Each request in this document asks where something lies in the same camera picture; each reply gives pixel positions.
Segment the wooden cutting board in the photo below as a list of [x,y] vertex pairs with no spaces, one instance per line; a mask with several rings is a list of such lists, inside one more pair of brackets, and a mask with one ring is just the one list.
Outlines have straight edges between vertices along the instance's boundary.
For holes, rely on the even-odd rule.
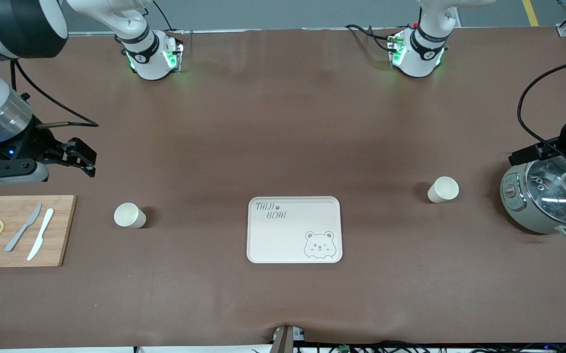
[[[5,252],[10,239],[39,203],[42,204],[39,217],[25,230],[14,250]],[[4,223],[0,234],[0,267],[61,266],[75,205],[76,197],[73,195],[0,196],[0,220]],[[43,234],[43,245],[35,257],[27,261],[48,208],[54,208],[54,216]]]

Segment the knife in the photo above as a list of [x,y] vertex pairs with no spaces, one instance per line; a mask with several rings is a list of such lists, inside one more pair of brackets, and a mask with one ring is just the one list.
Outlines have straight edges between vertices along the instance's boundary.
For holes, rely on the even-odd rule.
[[30,215],[28,221],[25,222],[25,224],[22,226],[19,232],[17,232],[15,237],[10,239],[4,251],[10,252],[15,248],[15,245],[17,245],[17,243],[19,242],[19,239],[21,238],[21,235],[25,232],[25,229],[31,226],[34,223],[34,221],[37,220],[37,217],[39,217],[39,212],[41,212],[41,204],[37,205],[37,208],[34,209],[34,212]]
[[43,217],[43,224],[41,224],[41,229],[39,230],[39,235],[37,235],[37,240],[34,241],[34,245],[32,246],[32,250],[30,250],[30,254],[28,254],[28,261],[32,260],[32,258],[37,254],[41,246],[43,245],[43,233],[45,233],[46,228],[52,219],[52,215],[54,214],[54,208],[48,208],[46,211],[45,217]]

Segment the white cup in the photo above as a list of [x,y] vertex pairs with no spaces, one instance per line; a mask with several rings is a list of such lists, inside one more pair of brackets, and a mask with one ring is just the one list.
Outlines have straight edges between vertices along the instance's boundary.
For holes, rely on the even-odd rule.
[[146,224],[146,214],[134,203],[122,203],[115,210],[113,219],[118,226],[141,228]]
[[459,194],[459,185],[455,179],[448,176],[439,177],[426,193],[429,200],[434,203],[441,203],[452,200]]

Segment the bear face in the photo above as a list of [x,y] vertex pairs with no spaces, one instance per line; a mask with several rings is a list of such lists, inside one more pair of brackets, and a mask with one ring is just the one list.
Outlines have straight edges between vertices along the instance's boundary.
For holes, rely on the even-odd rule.
[[305,234],[305,239],[307,239],[305,255],[309,258],[315,257],[316,259],[326,259],[327,257],[330,257],[332,259],[337,253],[337,249],[333,243],[335,236],[332,232],[325,232],[324,234],[307,232],[307,234]]

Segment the brown table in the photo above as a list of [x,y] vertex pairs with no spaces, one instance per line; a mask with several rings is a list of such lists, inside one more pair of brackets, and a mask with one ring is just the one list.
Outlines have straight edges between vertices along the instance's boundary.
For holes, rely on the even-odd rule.
[[[519,228],[498,196],[509,153],[534,143],[518,97],[566,63],[566,38],[460,29],[449,44],[422,79],[347,31],[198,34],[183,74],[160,82],[106,37],[23,61],[100,123],[54,130],[95,148],[98,172],[52,166],[48,183],[0,187],[78,196],[62,268],[0,269],[0,348],[256,344],[282,324],[336,342],[566,341],[566,239]],[[44,121],[75,119],[30,93]],[[558,134],[566,70],[524,117]],[[441,175],[461,194],[429,204]],[[268,195],[337,197],[341,262],[250,263],[247,203]],[[113,223],[127,201],[146,228]]]

